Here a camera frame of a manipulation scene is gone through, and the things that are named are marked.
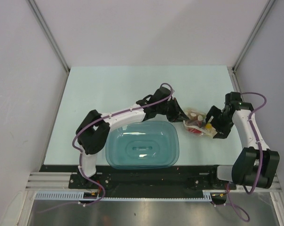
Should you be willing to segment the clear polka dot zip bag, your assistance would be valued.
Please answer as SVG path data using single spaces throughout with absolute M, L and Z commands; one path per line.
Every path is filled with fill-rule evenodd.
M 205 128 L 205 125 L 208 124 L 205 121 L 205 119 L 206 119 L 205 113 L 198 111 L 196 109 L 193 109 L 193 108 L 186 108 L 184 110 L 184 112 L 189 117 L 189 120 L 183 121 L 183 126 L 184 126 L 184 128 L 187 132 L 189 132 L 188 131 L 189 126 L 198 126 L 200 128 L 200 130 L 202 131 L 202 134 L 194 134 L 194 135 L 196 135 L 196 136 L 208 136 L 208 137 L 211 137 L 211 138 L 214 137 L 214 135 L 216 134 L 215 128 L 212 128 L 210 130 L 207 130 Z

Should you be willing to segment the yellow fake lemon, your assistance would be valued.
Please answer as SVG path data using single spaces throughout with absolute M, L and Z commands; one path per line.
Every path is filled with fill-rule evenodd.
M 212 127 L 212 125 L 211 125 L 210 123 L 208 123 L 208 124 L 205 125 L 205 128 L 206 128 L 207 130 L 210 130 L 210 129 L 212 129 L 213 127 Z

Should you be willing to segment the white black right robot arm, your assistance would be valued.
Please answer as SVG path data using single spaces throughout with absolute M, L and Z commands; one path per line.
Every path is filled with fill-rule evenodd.
M 225 181 L 243 186 L 247 194 L 252 194 L 257 187 L 271 187 L 280 155 L 264 141 L 255 120 L 257 110 L 251 103 L 242 100 L 242 93 L 230 92 L 225 95 L 222 110 L 212 106 L 207 113 L 206 123 L 210 123 L 217 132 L 214 138 L 226 139 L 232 127 L 236 127 L 242 146 L 232 166 L 219 165 L 217 172 L 208 177 L 212 188 L 221 188 Z

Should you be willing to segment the red fake food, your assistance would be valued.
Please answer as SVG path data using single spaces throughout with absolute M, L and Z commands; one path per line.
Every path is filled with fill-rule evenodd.
M 188 131 L 193 134 L 202 134 L 202 131 L 198 126 L 189 126 Z

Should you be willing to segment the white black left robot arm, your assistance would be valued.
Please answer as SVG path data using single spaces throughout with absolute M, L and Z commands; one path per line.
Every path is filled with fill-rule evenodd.
M 166 116 L 169 122 L 182 122 L 188 116 L 181 109 L 174 90 L 168 83 L 162 83 L 152 95 L 135 102 L 132 106 L 112 113 L 91 110 L 75 132 L 72 147 L 79 151 L 79 183 L 91 188 L 95 181 L 97 154 L 104 148 L 109 133 L 131 123 L 150 120 L 156 115 Z

